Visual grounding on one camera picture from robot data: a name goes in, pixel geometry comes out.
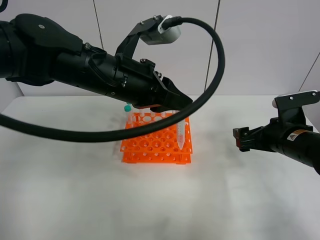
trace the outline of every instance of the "screw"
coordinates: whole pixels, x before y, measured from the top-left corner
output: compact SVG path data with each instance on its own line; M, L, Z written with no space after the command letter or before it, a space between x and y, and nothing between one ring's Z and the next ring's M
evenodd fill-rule
M126 83L127 83L127 81L124 81L124 83L121 84L123 88L126 87Z
M162 78L162 73L155 71L155 73L158 75L159 78Z
M90 48L91 48L90 43L86 42L86 43L84 44L84 49L85 49L85 50L89 50Z

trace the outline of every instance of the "cable connector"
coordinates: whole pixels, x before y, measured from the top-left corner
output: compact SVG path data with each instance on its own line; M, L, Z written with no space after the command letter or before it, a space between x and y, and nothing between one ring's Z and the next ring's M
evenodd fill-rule
M180 19L181 19L181 16L174 16L174 17L168 18L162 23L162 28L164 30L167 30L168 28L181 25L182 22L180 21Z
M163 18L163 20L158 24L157 27L154 27L151 30L144 31L140 35L140 39L144 41L148 45L158 45L158 44L171 44L176 41L180 35L181 30L177 24L175 26L168 26L163 28L163 24L173 17L171 15L167 15Z

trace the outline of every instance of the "black cable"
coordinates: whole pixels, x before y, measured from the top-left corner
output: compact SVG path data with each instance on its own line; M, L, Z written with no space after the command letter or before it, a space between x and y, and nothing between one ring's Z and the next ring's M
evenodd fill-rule
M2 3L0 5L0 13L2 13L4 10L6 10L8 5L8 0L2 0Z
M215 76L206 89L206 91L191 105L187 106L183 110L178 113L162 119L160 121L147 124L140 127L130 128L130 129L122 129L115 131L105 131L105 132L81 132L81 131L68 131L68 130L60 130L49 127L43 127L38 125L29 124L26 122L22 122L13 118L10 118L5 115L0 114L0 125L12 130L16 130L25 134L61 140L61 141L69 141L69 142L81 142L81 143L98 143L98 142L111 142L118 141L123 139L135 138L141 135L146 135L155 131L159 131L161 129L167 128L173 124L176 124L183 119L187 118L195 111L197 111L202 105L204 105L209 98L214 94L216 89L219 86L221 78L224 74L225 70L225 53L224 48L221 43L221 40L218 34L214 31L214 29L209 26L207 23L189 17L173 17L166 20L162 27L169 28L177 25L181 25L182 23L190 23L198 25L204 28L211 36L215 42L217 56L218 56L218 66L215 73Z

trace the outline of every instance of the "white wall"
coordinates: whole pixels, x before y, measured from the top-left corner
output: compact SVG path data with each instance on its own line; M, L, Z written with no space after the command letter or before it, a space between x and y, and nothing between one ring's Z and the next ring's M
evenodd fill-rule
M310 90L317 90L320 92L320 58L314 63L314 66L301 88L301 91ZM312 122L317 130L320 131L320 102L304 106L303 110L310 122Z
M23 94L15 82L0 78L0 112L2 112L15 98Z
M226 66L217 94L298 91L320 51L319 10L319 0L221 0Z

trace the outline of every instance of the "clear plastic tube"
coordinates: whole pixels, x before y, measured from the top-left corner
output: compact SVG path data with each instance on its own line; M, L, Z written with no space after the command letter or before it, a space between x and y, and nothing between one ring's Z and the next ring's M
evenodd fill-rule
M140 117L144 117L145 116L145 111L143 109L140 109L139 113L140 113Z
M124 106L124 111L126 113L127 123L129 124L130 128L133 127L132 125L132 109L130 105Z
M186 141L186 126L184 119L176 124L176 141L181 150L184 147Z

